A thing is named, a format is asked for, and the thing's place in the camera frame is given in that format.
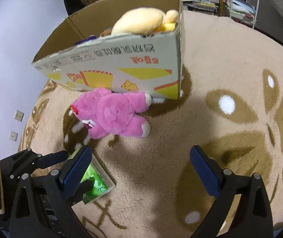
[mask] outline stuffed animal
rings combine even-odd
[[[122,33],[150,34],[174,30],[178,11],[164,13],[156,8],[137,8],[127,11],[113,26],[111,35]]]
[[[144,92],[116,94],[106,88],[82,94],[71,105],[72,112],[87,127],[92,139],[110,133],[123,137],[145,138],[149,123],[136,115],[149,109],[151,96]]]

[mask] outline beige blanket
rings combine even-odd
[[[283,227],[283,47],[229,18],[184,17],[183,96],[143,114],[151,125],[146,139],[90,140],[70,112],[81,92],[51,81],[28,120],[20,150],[73,152],[88,144],[116,183],[95,203],[73,207],[93,236],[189,237],[213,202],[189,162],[196,144],[222,168],[260,173],[275,229]]]

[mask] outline electrical socket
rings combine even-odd
[[[17,136],[18,136],[18,133],[11,131],[10,134],[9,134],[9,139],[12,140],[12,141],[16,141]]]
[[[16,110],[14,119],[17,120],[17,121],[22,121],[23,117],[24,117],[24,113],[21,112],[21,111]]]

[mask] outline open box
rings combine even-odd
[[[179,11],[171,32],[103,36],[74,43],[111,28],[128,10],[154,7]],[[106,87],[117,93],[144,91],[178,99],[182,74],[181,0],[99,0],[66,18],[49,36],[32,65],[71,90]]]

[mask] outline green package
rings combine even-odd
[[[69,158],[73,158],[79,150],[80,148],[77,149]],[[87,179],[91,180],[94,185],[91,190],[83,194],[82,201],[85,204],[96,201],[101,196],[105,195],[106,193],[109,193],[115,187],[114,182],[106,174],[106,172],[93,154],[92,161],[88,169],[85,171],[81,182]]]

